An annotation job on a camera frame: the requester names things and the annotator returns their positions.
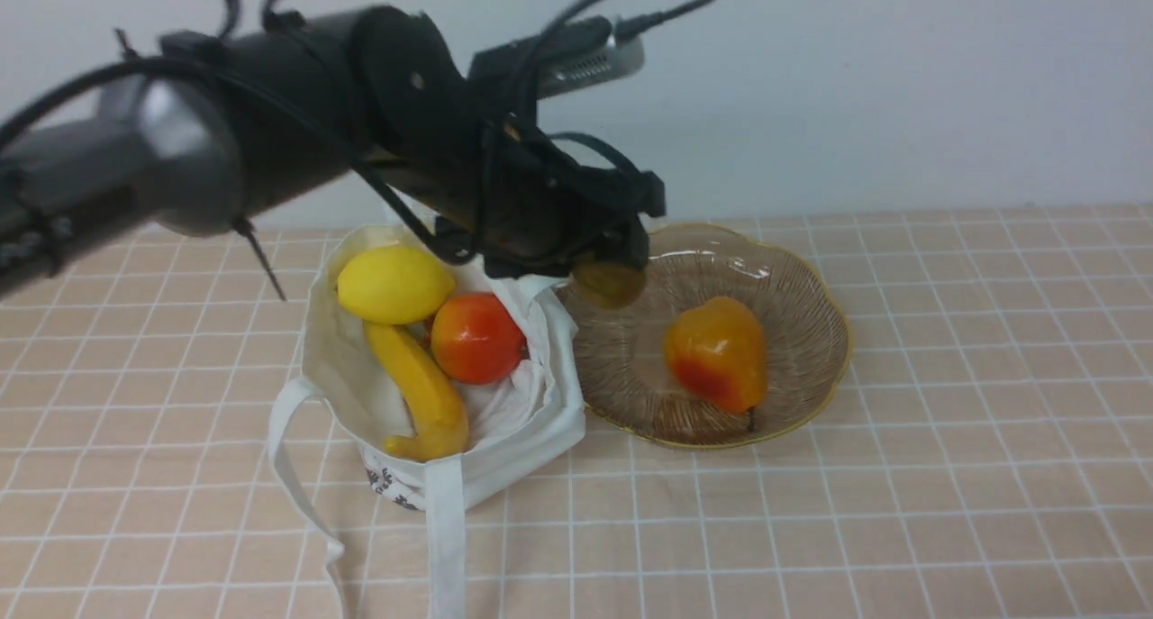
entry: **banana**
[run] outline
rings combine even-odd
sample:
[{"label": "banana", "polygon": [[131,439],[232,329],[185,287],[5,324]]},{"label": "banana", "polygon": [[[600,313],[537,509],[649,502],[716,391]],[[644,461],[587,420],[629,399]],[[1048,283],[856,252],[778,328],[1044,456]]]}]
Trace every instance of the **banana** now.
[{"label": "banana", "polygon": [[364,323],[364,339],[400,388],[416,437],[384,439],[397,459],[436,460],[462,453],[468,445],[468,414],[455,386],[404,327]]}]

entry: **tote bag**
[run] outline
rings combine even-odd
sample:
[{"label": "tote bag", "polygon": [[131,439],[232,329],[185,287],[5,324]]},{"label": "tote bag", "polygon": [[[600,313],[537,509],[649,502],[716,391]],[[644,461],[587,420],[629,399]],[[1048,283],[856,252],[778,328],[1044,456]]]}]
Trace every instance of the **tote bag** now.
[{"label": "tote bag", "polygon": [[395,242],[416,244],[407,229],[395,226],[355,229],[317,274],[309,290],[301,376],[288,382],[273,402],[269,456],[296,508],[325,537],[325,566],[337,589],[341,617],[347,618],[348,605],[334,567],[344,545],[317,515],[284,445],[288,423],[302,402],[324,402],[357,443],[371,489],[425,514],[429,617],[465,619],[465,512],[555,460],[585,436],[585,402],[572,353],[576,327],[553,295],[556,279],[491,281],[478,262],[449,269],[457,279],[458,294],[490,290],[497,295],[525,333],[528,357],[497,385],[457,385],[465,398],[470,430],[469,446],[462,454],[428,463],[389,456],[380,450],[385,437],[412,436],[406,402],[368,348],[361,319],[338,304],[336,282],[355,255]]}]

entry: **white grid line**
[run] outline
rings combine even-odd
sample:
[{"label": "white grid line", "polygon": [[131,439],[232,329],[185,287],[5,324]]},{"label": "white grid line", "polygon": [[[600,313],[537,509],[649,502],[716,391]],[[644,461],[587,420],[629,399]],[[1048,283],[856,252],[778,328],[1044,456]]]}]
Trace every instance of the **white grid line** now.
[{"label": "white grid line", "polygon": [[708,531],[704,530],[704,497],[701,496],[701,476],[700,476],[700,463],[698,460],[698,454],[693,453],[693,490],[696,491],[696,522],[701,531],[701,548],[704,550],[704,572],[706,581],[708,581],[709,587],[709,606],[713,612],[713,617],[717,616],[717,592],[713,584],[713,557],[709,554],[709,536]]},{"label": "white grid line", "polygon": [[[625,439],[628,446],[628,483],[632,488],[632,499],[633,499],[633,542],[636,548],[636,571],[645,572],[645,557],[643,550],[641,549],[641,507],[640,507],[640,496],[636,495],[636,441],[638,439],[628,437]],[[645,576],[636,578],[636,586],[639,587],[639,595],[641,599],[641,616],[640,619],[648,618],[647,603],[645,602]]]},{"label": "white grid line", "polygon": [[[1002,224],[1002,228],[1004,228],[1004,233],[1007,234],[1007,236],[1009,236],[1009,242],[1011,242],[1011,244],[1013,247],[1017,247],[1017,241],[1012,237],[1012,233],[1010,233],[1010,229],[1008,228],[1008,225],[1004,225],[1004,219],[1003,218],[1001,218],[1001,224]],[[1042,287],[1040,286],[1040,284],[1034,282],[1034,287],[1037,287],[1037,290],[1040,294],[1041,302],[1042,302],[1043,307],[1046,308],[1047,311],[1049,311],[1050,315],[1053,315],[1054,310],[1053,310],[1053,307],[1049,303],[1048,295],[1046,295],[1046,292],[1042,289]],[[993,300],[992,299],[992,292],[989,292],[989,297],[990,297],[990,300]],[[1009,324],[1007,324],[1007,322],[1004,319],[1003,311],[1001,311],[1001,308],[997,305],[997,303],[995,302],[995,300],[993,302],[993,308],[994,308],[994,311],[996,311],[996,315],[997,315],[998,319],[1001,319],[1001,324],[1004,324],[1004,327],[1009,329]],[[1068,340],[1068,335],[1065,335],[1064,327],[1061,326],[1060,320],[1058,320],[1058,329],[1062,332],[1062,335],[1065,337],[1065,339]],[[1085,369],[1085,364],[1082,363],[1080,356],[1077,355],[1076,349],[1073,349],[1072,353],[1077,357],[1077,361],[1078,361],[1078,364],[1082,368],[1082,371],[1085,373],[1086,377],[1088,377],[1090,372],[1088,372],[1087,369]],[[1028,368],[1028,361],[1025,361],[1025,355],[1024,355],[1024,353],[1022,353],[1020,347],[1018,347],[1016,349],[1016,356],[1017,356],[1017,360],[1020,360],[1020,363],[1023,365],[1025,365],[1025,368],[1028,369],[1030,372],[1032,372],[1032,369]],[[1093,390],[1094,390],[1094,393],[1098,394],[1098,397],[1100,398],[1100,400],[1105,402],[1106,398],[1101,397],[1101,393],[1099,392],[1099,390],[1097,390],[1097,385],[1095,384],[1093,384]],[[1052,417],[1053,416],[1053,409],[1049,406],[1048,398],[1045,397],[1043,392],[1041,392],[1041,397],[1039,398],[1039,400],[1041,401],[1041,406],[1045,407],[1046,413],[1048,413],[1049,416]],[[1088,477],[1085,475],[1085,470],[1082,467],[1082,462],[1080,462],[1079,455],[1073,450],[1072,444],[1069,441],[1069,437],[1065,435],[1065,430],[1063,428],[1063,423],[1058,423],[1056,421],[1053,421],[1053,425],[1056,428],[1057,435],[1061,437],[1062,443],[1065,446],[1065,450],[1069,451],[1070,455],[1072,455],[1073,468],[1077,470],[1077,474],[1080,477],[1080,482],[1082,482],[1083,486],[1085,486],[1085,490],[1088,493],[1090,499],[1093,501],[1093,506],[1097,507],[1095,514],[1097,514],[1098,519],[1100,520],[1101,524],[1105,527],[1106,531],[1108,533],[1109,541],[1111,542],[1114,551],[1117,553],[1118,557],[1123,556],[1124,551],[1122,551],[1122,549],[1121,549],[1121,544],[1117,541],[1117,536],[1114,533],[1113,527],[1109,524],[1108,519],[1105,518],[1105,514],[1099,511],[1100,509],[1100,500],[1098,500],[1097,492],[1093,490],[1093,486],[1090,483]],[[1046,531],[1045,531],[1043,527],[1041,527],[1041,535],[1046,536]],[[1125,571],[1128,571],[1130,581],[1132,582],[1133,587],[1136,587],[1138,594],[1140,595],[1141,603],[1145,605],[1145,609],[1148,610],[1148,607],[1150,607],[1148,598],[1145,596],[1145,591],[1141,589],[1141,587],[1139,584],[1139,580],[1137,579],[1136,574],[1133,573],[1132,566],[1129,565],[1129,563],[1125,561],[1124,559],[1122,559],[1122,563],[1124,563]],[[1071,590],[1067,590],[1067,591],[1069,594],[1069,598],[1070,599],[1075,598]]]},{"label": "white grid line", "polygon": [[[129,250],[129,252],[126,255],[125,261],[127,261],[128,255],[131,255],[131,250]],[[111,297],[112,292],[115,289],[116,282],[119,282],[119,279],[120,279],[119,277],[114,279],[114,281],[112,282],[112,287],[108,289],[107,294],[105,295],[105,300],[107,300],[108,297]],[[156,297],[157,299],[160,297],[160,292],[164,290],[164,287],[166,286],[166,284],[167,284],[167,279],[164,279],[164,281],[160,282],[160,287],[156,292]],[[155,311],[155,310],[156,310],[156,308],[149,308],[148,318],[151,318],[152,311]],[[96,318],[92,319],[92,326],[89,327],[89,331],[91,331],[91,329],[95,329],[95,326],[96,326]],[[141,334],[138,337],[136,337],[136,340],[134,340],[133,348],[129,352],[129,356],[136,354],[136,349],[140,348],[141,339],[143,339],[143,337],[144,337],[143,334],[144,334],[144,329],[141,329]],[[85,340],[83,340],[81,342],[81,347],[78,349],[76,349],[76,355],[73,356],[73,364],[75,364],[75,361],[78,360],[78,357],[81,355],[81,352],[82,352],[82,349],[84,347],[84,342],[85,342]],[[121,373],[121,376],[116,378],[115,385],[112,386],[112,392],[108,394],[108,397],[112,397],[112,394],[115,394],[116,388],[120,386],[120,382],[122,382],[122,380],[123,380],[123,373]],[[149,443],[151,443],[151,438],[156,435],[157,429],[160,428],[161,417],[163,417],[163,415],[157,414],[156,421],[152,423],[152,429],[151,429],[151,431],[149,431]],[[73,467],[73,473],[71,473],[71,476],[68,480],[68,486],[67,488],[71,488],[71,485],[75,484],[76,476],[80,475],[81,467],[84,463],[84,455],[88,454],[88,452],[91,450],[92,445],[96,443],[96,437],[97,437],[97,435],[100,431],[100,426],[104,425],[104,418],[107,418],[107,410],[100,410],[100,414],[98,415],[97,421],[96,421],[95,425],[92,426],[91,433],[88,437],[88,443],[83,446],[83,450],[81,451],[80,458],[77,458],[76,463]],[[144,453],[142,452],[141,453],[141,458],[137,459],[137,462],[136,462],[137,473],[140,470],[140,463],[141,463],[141,460],[143,460],[143,455],[144,455]],[[121,518],[123,515],[123,511],[128,506],[128,499],[129,499],[129,497],[131,497],[131,495],[133,495],[133,486],[129,485],[128,490],[125,492],[123,498],[120,500],[120,508],[116,511],[116,518],[115,518],[115,520],[112,523],[112,530],[115,530],[116,526],[120,524],[120,520],[121,520]],[[61,497],[60,504],[56,506],[56,509],[53,512],[52,520],[48,521],[48,527],[46,529],[46,533],[51,534],[52,528],[56,523],[56,520],[60,518],[60,511],[63,508],[65,497],[67,497],[67,496],[62,496]],[[28,578],[31,575],[33,566],[36,566],[36,560],[39,559],[39,554],[40,554],[40,552],[42,552],[42,550],[44,548],[44,544],[45,543],[40,543],[40,545],[37,548],[36,557],[32,559],[32,565],[29,566],[28,572],[24,575],[24,580],[21,582],[21,588],[23,588],[24,586],[28,584]],[[111,544],[112,544],[112,537],[111,536],[106,537],[105,541],[104,541],[104,544],[100,546],[100,556],[97,558],[96,566],[92,568],[92,574],[91,574],[91,578],[89,579],[89,586],[96,583],[96,578],[99,574],[100,567],[104,565],[104,556],[107,553],[108,546]],[[13,598],[12,609],[9,609],[9,611],[8,611],[8,619],[12,619],[13,613],[16,611],[16,604],[17,604],[17,601],[20,601],[20,595],[21,595],[21,592],[17,591],[16,596]],[[89,592],[85,591],[84,595],[83,595],[83,597],[81,598],[80,607],[76,611],[77,614],[80,614],[81,612],[84,611],[84,604],[88,602],[88,597],[89,597]]]},{"label": "white grid line", "polygon": [[[334,250],[334,249],[336,249],[336,242],[333,241],[333,234],[332,233],[326,233],[325,237],[324,237],[324,246],[322,247],[322,250],[321,250],[321,261],[322,262],[327,262],[329,257],[330,257],[330,254],[332,254],[332,250]],[[297,353],[303,353],[303,349],[304,349],[304,329],[300,329],[299,337],[297,337],[297,340],[296,340],[296,348],[293,349],[293,355],[294,355],[293,361],[296,361],[295,356],[297,355]],[[289,369],[288,373],[285,373],[285,382],[292,380],[292,378],[293,378],[293,373],[292,373],[292,369]],[[324,475],[324,469],[325,469],[325,467],[327,466],[327,462],[329,462],[329,454],[330,454],[331,447],[337,441],[338,441],[338,439],[337,439],[337,417],[334,417],[332,415],[329,415],[329,437],[327,437],[327,439],[324,439],[324,452],[321,453],[319,470],[317,471],[317,484],[319,484],[319,480],[322,478],[322,475]],[[288,443],[286,441],[286,446],[282,450],[287,450],[287,445],[288,445]],[[255,495],[255,489],[261,486],[261,484],[258,483],[259,482],[259,476],[261,476],[261,468],[264,468],[264,467],[271,468],[271,463],[269,463],[267,460],[263,460],[261,463],[257,465],[257,467],[256,467],[256,482],[257,483],[255,483],[253,485],[253,488],[254,488],[254,493],[253,495]],[[277,484],[276,488],[280,489],[281,486],[280,486],[280,484]],[[321,496],[321,486],[318,486],[318,485],[314,486],[312,488],[312,492],[309,496],[309,498],[310,498],[309,501],[312,503],[312,508],[316,508],[316,503],[319,499],[319,496]],[[379,507],[375,508],[372,511],[372,524],[374,526],[376,526],[376,519],[377,519],[378,512],[379,512]],[[253,533],[250,529],[248,529],[243,524],[241,526],[241,529],[242,529],[242,531]],[[307,530],[304,533],[303,539],[301,539],[301,543],[300,543],[300,553],[296,554],[296,571],[293,573],[293,587],[292,587],[292,591],[288,592],[288,609],[285,611],[285,614],[287,614],[288,617],[293,616],[293,607],[295,607],[295,605],[296,605],[296,590],[302,584],[302,581],[300,580],[300,575],[304,571],[304,554],[308,553],[308,539],[314,534],[316,534],[316,531]],[[338,595],[338,597],[337,597],[338,599],[344,598],[344,590],[333,590],[333,591],[334,591],[334,594]]]},{"label": "white grid line", "polygon": [[[857,239],[860,240],[861,246],[865,246],[865,236],[864,234],[861,234],[860,228],[857,228]],[[909,234],[909,241],[910,244],[915,247],[911,234]],[[873,257],[868,257],[867,261],[869,271],[872,271],[873,278],[876,279],[876,266],[873,265]],[[921,263],[921,270],[925,270],[924,263]],[[881,303],[884,305],[884,310],[891,315],[892,308],[889,307],[889,299],[888,295],[884,294],[883,289],[881,290]],[[937,305],[939,307],[941,305],[940,300],[937,300]],[[925,406],[925,394],[924,392],[921,392],[920,380],[917,377],[917,371],[913,369],[913,363],[910,360],[909,353],[905,349],[904,339],[900,335],[900,332],[897,331],[897,327],[891,322],[890,326],[892,327],[894,337],[896,337],[897,339],[897,345],[900,348],[902,356],[905,357],[905,368],[909,369],[909,377],[912,379],[913,390],[917,392],[917,397],[921,401],[921,405]],[[852,365],[852,370],[856,376],[857,372],[856,365]],[[894,508],[896,511],[900,511],[902,509],[900,499],[897,496],[897,486],[892,483],[892,470],[889,468],[889,458],[886,454],[884,446],[881,445],[881,437],[877,435],[876,425],[874,425],[873,423],[873,413],[872,410],[869,410],[868,405],[865,405],[864,397],[861,397],[860,393],[858,393],[858,400],[860,401],[861,407],[865,408],[865,415],[866,418],[868,418],[868,425],[871,426],[873,441],[876,443],[877,453],[881,455],[881,465],[884,467],[884,480],[886,484],[889,486],[889,493],[892,496]],[[932,418],[930,414],[928,414],[928,406],[925,406],[925,413],[927,418]],[[960,491],[960,486],[959,484],[957,484],[957,475],[952,470],[952,465],[949,460],[949,454],[944,450],[944,443],[941,441],[941,436],[937,433],[936,428],[934,425],[929,426],[930,430],[933,431],[933,438],[936,440],[937,446],[941,448],[941,454],[944,456],[945,471],[949,474],[949,481],[952,483],[954,491],[956,491],[957,493],[957,499],[960,500],[962,508],[967,511],[967,507],[965,506],[964,496],[962,495]],[[969,530],[973,535],[973,541],[977,542],[978,544],[978,549],[980,550],[979,553],[981,554],[981,560],[987,561],[988,558],[986,558],[985,550],[984,548],[980,548],[980,541],[978,541],[977,538],[977,529],[973,527],[972,518],[965,514],[965,520],[969,522]],[[917,556],[917,549],[913,545],[913,536],[909,529],[909,522],[905,518],[900,518],[900,529],[903,533],[905,533],[906,546],[909,548],[909,553],[912,554],[913,563],[920,565],[920,558]],[[988,569],[988,566],[986,566],[986,574],[988,575],[989,581],[992,582],[993,573],[992,571]],[[933,606],[933,599],[929,596],[928,586],[926,584],[925,576],[919,567],[917,569],[917,579],[921,586],[921,595],[925,597],[926,606],[929,609],[929,616],[935,619],[936,609]],[[997,594],[997,604],[1001,606],[1002,613],[1004,613],[1005,612],[1004,601],[1002,601],[1000,591],[997,591],[996,594]]]},{"label": "white grid line", "polygon": [[[756,221],[756,237],[759,241],[764,241],[764,229],[761,228],[761,220]],[[766,470],[764,465],[761,463],[761,453],[759,453],[754,447],[751,447],[751,451],[753,453],[753,468],[756,471],[756,486],[761,492],[761,508],[764,509],[764,524],[769,531],[769,546],[773,549],[773,563],[779,567],[781,554],[777,550],[777,535],[773,529],[773,515],[769,512],[769,496],[764,490],[764,478],[768,475],[768,471]],[[781,590],[781,603],[784,606],[784,619],[792,619],[792,614],[789,610],[789,595],[785,592],[785,582],[779,575],[777,576],[777,589]]]},{"label": "white grid line", "polygon": [[[905,233],[909,234],[910,237],[912,237],[912,234],[910,233],[910,229],[909,229],[907,221],[906,221],[904,228],[905,228]],[[964,240],[964,237],[960,237],[960,242],[962,242],[962,247],[966,247],[965,246],[966,241]],[[920,255],[918,255],[918,258],[921,262],[921,265],[925,265],[924,258],[920,257]],[[933,290],[933,297],[936,300],[937,305],[941,307],[942,310],[944,310],[944,302],[943,302],[943,300],[941,300],[940,292],[936,289],[935,286],[932,287],[932,290]],[[989,300],[990,300],[990,302],[993,302],[992,296],[989,297]],[[1005,325],[1004,316],[997,316],[997,319],[1000,320],[1000,324],[1008,332],[1009,327]],[[958,334],[957,327],[954,326],[952,318],[950,318],[950,316],[945,316],[945,326],[949,327],[949,334],[952,337],[954,342],[957,345],[957,349],[958,349],[958,352],[960,354],[960,360],[965,364],[965,371],[969,373],[970,379],[973,380],[973,382],[975,382],[977,380],[977,371],[975,371],[975,369],[973,369],[973,365],[972,365],[971,361],[969,360],[969,356],[965,355],[964,349],[962,349],[962,347],[960,347],[960,334]],[[993,414],[993,406],[989,405],[988,398],[986,398],[982,386],[977,386],[975,390],[977,390],[977,398],[981,402],[981,407],[985,410],[985,415],[988,418],[995,417],[994,414]],[[922,390],[918,391],[918,398],[920,399],[921,406],[925,408],[925,414],[929,418],[932,418],[932,414],[929,414],[928,403],[925,400],[925,393],[924,393]],[[1012,471],[1013,482],[1016,482],[1017,488],[1022,492],[1022,496],[1025,497],[1025,503],[1030,507],[1030,512],[1031,512],[1031,516],[1032,516],[1032,520],[1033,520],[1033,524],[1037,527],[1038,534],[1041,536],[1041,541],[1045,543],[1045,549],[1046,549],[1046,551],[1048,551],[1049,558],[1056,558],[1056,552],[1054,551],[1053,545],[1049,542],[1049,536],[1045,533],[1045,527],[1041,524],[1041,520],[1037,515],[1037,509],[1033,506],[1033,500],[1032,500],[1032,497],[1030,496],[1028,489],[1025,486],[1024,480],[1022,480],[1020,470],[1018,468],[1018,465],[1017,465],[1016,460],[1013,459],[1012,453],[1009,451],[1009,443],[1007,443],[1005,439],[1004,439],[1004,437],[1001,435],[1001,430],[997,428],[996,423],[992,423],[990,425],[993,425],[993,433],[997,438],[997,445],[1001,447],[1002,451],[1004,451],[1005,456],[1009,459],[1009,468]],[[950,463],[949,452],[945,450],[944,441],[942,441],[941,433],[940,433],[940,431],[937,430],[936,426],[933,428],[933,437],[936,439],[937,445],[941,448],[941,453],[945,458],[945,462]],[[973,523],[973,515],[974,514],[969,508],[969,501],[965,499],[965,496],[964,496],[963,491],[960,490],[960,485],[957,482],[957,473],[956,473],[955,468],[952,468],[951,466],[949,468],[949,476],[952,480],[952,485],[954,485],[954,488],[957,491],[957,497],[958,497],[958,499],[960,499],[962,508],[964,509],[965,515],[969,519],[969,529],[970,529],[970,531],[973,535],[973,541],[977,543],[977,546],[980,550],[981,559],[985,560],[986,563],[988,563],[989,559],[988,559],[988,556],[987,556],[987,552],[986,552],[986,549],[985,549],[985,544],[984,544],[984,542],[981,542],[980,534],[978,534],[978,531],[977,531],[977,526]],[[1003,595],[1001,592],[1000,586],[997,586],[996,576],[993,575],[993,571],[989,569],[988,567],[986,568],[986,572],[988,572],[989,582],[992,582],[993,589],[996,590],[996,592],[997,592],[997,602],[1001,603],[1002,612],[1004,612],[1008,616],[1008,609],[1004,605]],[[1073,597],[1071,588],[1069,587],[1069,581],[1065,579],[1064,572],[1060,572],[1060,568],[1058,568],[1058,578],[1061,579],[1061,584],[1064,587],[1065,594],[1069,596],[1070,601],[1073,603],[1073,607],[1077,607],[1077,605],[1076,605],[1077,602],[1076,602],[1076,598]]]},{"label": "white grid line", "polygon": [[[813,237],[813,228],[808,224],[809,224],[808,218],[806,218],[806,220],[805,220],[805,232],[808,233],[808,241],[813,246],[814,258],[815,258],[815,261],[820,262],[820,257],[816,254],[816,241]],[[821,443],[817,441],[817,439],[816,439],[816,436],[815,436],[815,433],[813,431],[813,424],[812,423],[807,423],[806,425],[807,425],[806,430],[809,433],[809,438],[813,441],[813,451],[815,451],[815,454],[816,454],[816,465],[820,467],[819,471],[821,474],[821,482],[824,484],[824,497],[826,497],[826,499],[829,503],[829,511],[832,514],[832,529],[837,534],[837,546],[841,548],[841,558],[842,558],[842,561],[845,564],[845,567],[849,567],[849,550],[845,548],[844,534],[841,533],[841,520],[839,520],[839,516],[837,514],[837,505],[832,501],[832,486],[829,485],[829,473],[828,473],[827,468],[824,468],[824,466],[826,466],[824,465],[824,455],[821,454]],[[853,596],[853,606],[857,609],[857,616],[861,617],[861,616],[865,614],[865,611],[864,611],[864,606],[861,606],[860,595],[857,594],[857,581],[854,581],[853,578],[852,578],[852,575],[847,574],[847,573],[845,574],[845,578],[849,579],[849,591],[852,592],[852,596]],[[784,590],[784,588],[785,588],[785,583],[784,583],[784,580],[782,579],[782,581],[781,581],[781,589],[782,589],[782,591]]]},{"label": "white grid line", "polygon": [[[271,263],[271,265],[274,265],[276,255],[277,255],[277,252],[278,252],[279,249],[280,249],[280,247],[277,246],[277,249],[273,250],[271,257],[269,258],[269,262]],[[271,282],[264,282],[262,292],[271,292],[271,290],[272,290],[272,284]],[[256,323],[256,308],[253,308],[253,315],[248,319],[248,331],[251,331],[253,324],[255,324],[255,323]],[[297,349],[300,347],[300,339],[301,339],[302,335],[303,334],[300,334],[300,335],[296,337],[296,347],[297,347]],[[241,340],[240,348],[236,352],[236,361],[235,361],[235,364],[232,368],[231,375],[228,376],[228,382],[225,385],[225,392],[227,392],[228,386],[232,385],[232,382],[236,377],[236,371],[239,371],[239,369],[240,369],[240,361],[242,360],[242,356],[244,355],[244,345],[247,345],[247,344],[248,344],[248,337],[244,337],[244,339]],[[220,410],[223,410],[223,409],[224,409],[224,406],[219,406],[217,408],[217,415],[212,420],[212,429],[213,430],[216,430],[216,423],[219,422]],[[256,460],[256,468],[253,468],[253,480],[251,480],[250,485],[249,485],[248,496],[244,499],[244,511],[241,513],[241,520],[240,520],[241,528],[243,528],[244,526],[248,524],[248,516],[249,516],[249,513],[253,511],[253,497],[256,493],[256,483],[259,481],[259,476],[261,476],[261,466],[264,462],[264,460],[266,460],[266,458],[267,458],[267,446],[264,446],[264,450],[261,451],[259,458],[257,458],[257,460]],[[204,462],[204,455],[202,454],[201,455],[201,460],[198,460],[198,462],[196,465],[196,468],[197,468],[196,476],[199,476],[199,466],[203,462]],[[188,511],[188,505],[190,504],[190,500],[191,500],[191,496],[189,496],[188,500],[186,500],[186,503],[184,503],[184,511],[186,512]],[[232,580],[232,576],[233,576],[233,573],[236,571],[236,560],[240,558],[240,545],[243,544],[243,542],[244,542],[244,536],[243,536],[243,533],[241,533],[241,534],[239,534],[236,536],[236,542],[232,546],[232,557],[228,559],[228,573],[225,575],[225,583],[224,583],[224,589],[220,591],[220,598],[217,599],[217,610],[216,610],[216,617],[217,617],[217,619],[219,619],[220,613],[224,612],[224,604],[225,604],[225,602],[226,602],[226,599],[228,597],[228,590],[231,589],[232,586],[234,586],[234,581]],[[165,559],[165,567],[166,568],[167,568],[167,565],[168,565],[168,559],[172,558],[172,551],[174,550],[174,548],[175,548],[175,541],[173,541],[173,545],[169,546],[168,558]],[[153,595],[153,603],[155,602],[156,602],[156,595]]]}]

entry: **lemon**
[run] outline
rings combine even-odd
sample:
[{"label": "lemon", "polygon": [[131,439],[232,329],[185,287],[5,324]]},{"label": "lemon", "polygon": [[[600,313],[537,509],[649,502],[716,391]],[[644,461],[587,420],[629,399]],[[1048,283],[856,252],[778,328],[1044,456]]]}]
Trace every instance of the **lemon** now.
[{"label": "lemon", "polygon": [[376,247],[355,255],[337,277],[346,311],[375,324],[416,324],[457,288],[443,263],[420,247]]}]

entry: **printed pattern on bag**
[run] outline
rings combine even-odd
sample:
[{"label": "printed pattern on bag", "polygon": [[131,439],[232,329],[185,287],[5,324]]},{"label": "printed pattern on bag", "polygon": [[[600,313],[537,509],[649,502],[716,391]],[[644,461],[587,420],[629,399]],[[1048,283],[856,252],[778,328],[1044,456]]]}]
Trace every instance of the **printed pattern on bag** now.
[{"label": "printed pattern on bag", "polygon": [[[421,511],[421,507],[408,501],[408,497],[413,495],[413,490],[398,482],[395,476],[392,475],[392,473],[389,473],[387,468],[371,468],[366,466],[364,473],[368,475],[368,485],[372,488],[372,492],[378,496],[387,497],[393,504],[401,508],[407,508],[408,511]],[[390,488],[395,488],[399,492],[393,495],[389,492]]]}]

